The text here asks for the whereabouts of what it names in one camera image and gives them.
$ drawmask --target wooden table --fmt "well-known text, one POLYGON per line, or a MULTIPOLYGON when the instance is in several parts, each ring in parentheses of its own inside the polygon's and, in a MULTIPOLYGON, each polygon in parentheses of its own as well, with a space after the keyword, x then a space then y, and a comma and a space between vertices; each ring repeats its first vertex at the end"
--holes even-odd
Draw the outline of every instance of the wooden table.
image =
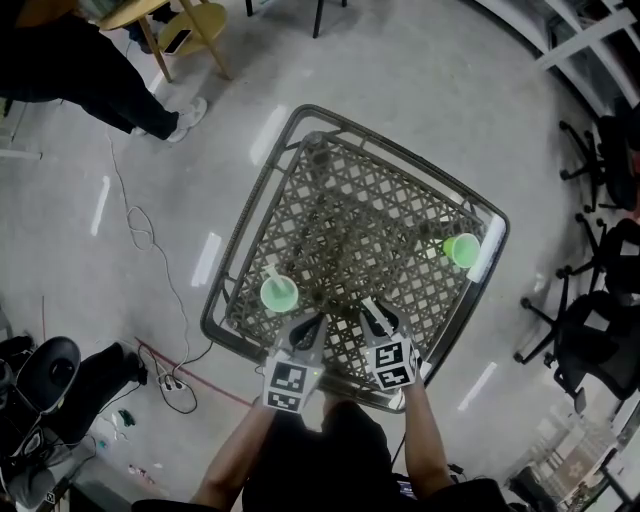
POLYGON ((222 32, 226 24, 227 12, 225 8, 219 4, 210 4, 207 0, 200 0, 202 5, 197 6, 192 5, 190 0, 180 0, 180 3, 184 7, 184 12, 178 14, 178 16, 169 22, 158 37, 158 41, 156 41, 145 16, 168 3, 168 1, 169 0, 130 0, 118 7, 118 9, 109 16, 102 19, 98 23, 98 26, 101 30, 115 30, 135 23, 136 21, 140 23, 147 43, 149 43, 149 47, 168 82, 171 82, 171 75, 162 58, 161 51, 166 48, 181 29, 190 28, 193 31, 190 37, 191 40, 180 48, 178 54, 184 55, 207 47, 218 63, 222 75, 227 80, 230 80, 231 76, 227 66, 214 44, 214 40, 220 32, 222 32))

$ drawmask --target office chair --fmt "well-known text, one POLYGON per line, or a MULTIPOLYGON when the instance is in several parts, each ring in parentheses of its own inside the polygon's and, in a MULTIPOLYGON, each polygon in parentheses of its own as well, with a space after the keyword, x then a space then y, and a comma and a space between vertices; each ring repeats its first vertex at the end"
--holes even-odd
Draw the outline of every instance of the office chair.
POLYGON ((582 324, 565 323, 559 329, 554 379, 574 399, 576 412, 581 413, 586 397, 580 384, 586 374, 600 380, 621 401, 639 389, 640 306, 621 306, 604 291, 583 295, 578 301, 582 301, 584 320, 582 324), (592 311, 609 322, 606 330, 584 325, 592 311))
POLYGON ((585 132, 584 136, 587 140, 585 144, 571 125, 560 121, 560 129, 575 141, 584 158, 584 165, 580 169, 572 173, 563 169, 560 171, 560 178, 567 181, 585 174, 589 176, 591 203, 584 206, 585 213, 595 211, 598 188, 601 185, 607 187, 613 204, 600 203, 598 204, 600 208, 628 211, 636 209, 637 183, 629 149, 631 147, 631 149, 640 150, 640 147, 636 146, 638 144, 636 125, 640 122, 639 115, 640 105, 625 117, 601 117, 597 125, 602 142, 597 148, 593 133, 585 132))
POLYGON ((581 267, 571 270, 569 275, 576 276, 593 269, 589 286, 591 293, 600 273, 606 272, 605 284, 609 292, 621 303, 629 303, 632 293, 640 293, 640 225, 631 219, 622 219, 613 229, 607 231, 602 219, 597 219, 597 225, 602 228, 600 242, 597 242, 584 215, 577 214, 576 221, 582 224, 587 233, 593 256, 581 267), (638 247, 636 255, 621 254, 625 242, 638 247))
POLYGON ((0 459, 27 456, 44 442, 40 423, 64 400, 80 366, 80 349, 56 337, 38 347, 5 390, 0 411, 0 459))
MULTIPOLYGON (((571 271, 572 271, 571 267, 565 267, 563 269, 559 269, 558 271, 556 271, 556 277, 558 279, 562 279, 563 282, 562 282, 562 296, 560 298, 560 307, 558 309, 558 316, 555 320, 549 317, 544 312, 542 312, 537 307, 535 307, 533 304, 531 304, 531 300, 528 299, 527 297, 522 297, 522 299, 520 299, 520 305, 524 309, 533 311, 533 313, 537 317, 541 318, 544 322, 546 322, 551 326, 551 330, 544 337, 544 339, 540 343, 538 343, 538 345, 536 345, 536 347, 531 351, 531 353, 528 356, 524 357, 520 352, 516 352, 513 355, 513 359, 517 363, 520 363, 520 364, 530 363, 538 354, 540 354, 545 348, 547 348, 547 346, 551 342, 553 342, 553 340, 558 335, 558 330, 561 327, 562 322, 571 321, 574 317, 581 316, 581 315, 578 315, 580 304, 578 303, 577 305, 575 305, 576 302, 578 302, 577 300, 574 301, 571 304, 571 306, 569 306, 569 308, 567 309, 567 295, 569 294, 569 273, 571 271)), ((544 364, 547 365, 549 368, 551 368, 551 363, 553 362, 553 359, 554 358, 551 354, 546 354, 544 358, 544 364)))

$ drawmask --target white sneaker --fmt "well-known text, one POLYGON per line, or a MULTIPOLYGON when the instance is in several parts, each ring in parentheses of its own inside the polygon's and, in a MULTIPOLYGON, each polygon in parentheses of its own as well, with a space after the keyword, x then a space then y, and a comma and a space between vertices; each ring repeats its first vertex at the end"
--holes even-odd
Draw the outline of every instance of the white sneaker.
POLYGON ((178 117, 178 126, 175 131, 167 138, 168 142, 179 142, 185 138, 187 132, 197 125, 207 113, 207 100, 200 96, 193 99, 178 117))

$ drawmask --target green cup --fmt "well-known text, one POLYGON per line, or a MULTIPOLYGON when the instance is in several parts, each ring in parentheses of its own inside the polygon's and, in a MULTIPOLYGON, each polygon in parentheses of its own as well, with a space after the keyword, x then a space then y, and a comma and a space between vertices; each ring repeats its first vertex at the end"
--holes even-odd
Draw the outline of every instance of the green cup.
POLYGON ((275 313, 286 313, 298 303, 298 287, 287 276, 280 276, 284 284, 282 290, 273 277, 268 278, 260 288, 260 300, 275 313))
POLYGON ((471 268, 480 254, 480 242, 471 233, 447 238, 442 250, 460 268, 471 268))

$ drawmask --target concrete floor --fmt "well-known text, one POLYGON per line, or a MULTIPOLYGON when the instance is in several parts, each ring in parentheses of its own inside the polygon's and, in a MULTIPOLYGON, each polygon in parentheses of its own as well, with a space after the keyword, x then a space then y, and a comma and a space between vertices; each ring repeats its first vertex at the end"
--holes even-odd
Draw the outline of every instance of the concrete floor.
MULTIPOLYGON (((210 233, 224 247, 286 117, 315 103, 430 160, 508 215, 512 231, 497 270, 428 389, 451 462, 469 477, 503 479, 537 437, 540 419, 564 400, 540 362, 521 367, 512 354, 539 328, 519 298, 535 289, 542 302, 554 270, 582 251, 572 221, 578 190, 558 178, 575 157, 557 123, 566 119, 584 129, 586 113, 551 75, 531 75, 523 83, 532 55, 464 2, 351 0, 344 10, 330 2, 315 41, 315 8, 308 2, 271 0, 251 19, 243 2, 224 3, 229 22, 220 51, 234 80, 221 79, 201 52, 171 62, 175 82, 157 88, 171 108, 195 95, 210 102, 184 141, 171 145, 119 133, 69 103, 29 108, 20 135, 44 159, 3 160, 0 170, 0 293, 14 328, 42 340, 44 296, 46 336, 76 340, 85 357, 108 344, 96 340, 137 336, 175 361, 183 358, 183 321, 162 257, 131 243, 108 132, 129 201, 149 215, 168 256, 189 319, 191 353, 200 353, 208 341, 199 318, 217 265, 208 279, 205 272, 206 283, 192 285, 203 247, 210 233), (286 115, 274 126, 267 120, 276 109, 286 115), (256 140, 267 142, 262 151, 256 140), (108 195, 96 226, 105 179, 108 195), (496 371, 459 411, 491 362, 496 371)), ((110 37, 126 50, 124 31, 110 37)), ((151 84, 158 72, 153 58, 135 44, 128 57, 151 84)), ((140 221, 134 218, 136 226, 140 221)), ((247 401, 261 391, 254 365, 218 346, 190 369, 247 401)), ((135 480, 129 464, 146 468, 157 482, 151 492, 174 499, 192 495, 246 411, 189 382, 199 402, 190 416, 165 407, 153 385, 111 407, 109 413, 129 409, 138 424, 126 430, 129 442, 111 441, 100 452, 125 478, 135 480)), ((188 406, 188 396, 173 398, 188 406)), ((310 425, 319 424, 320 398, 305 413, 310 425)), ((403 417, 372 414, 395 451, 403 417)))

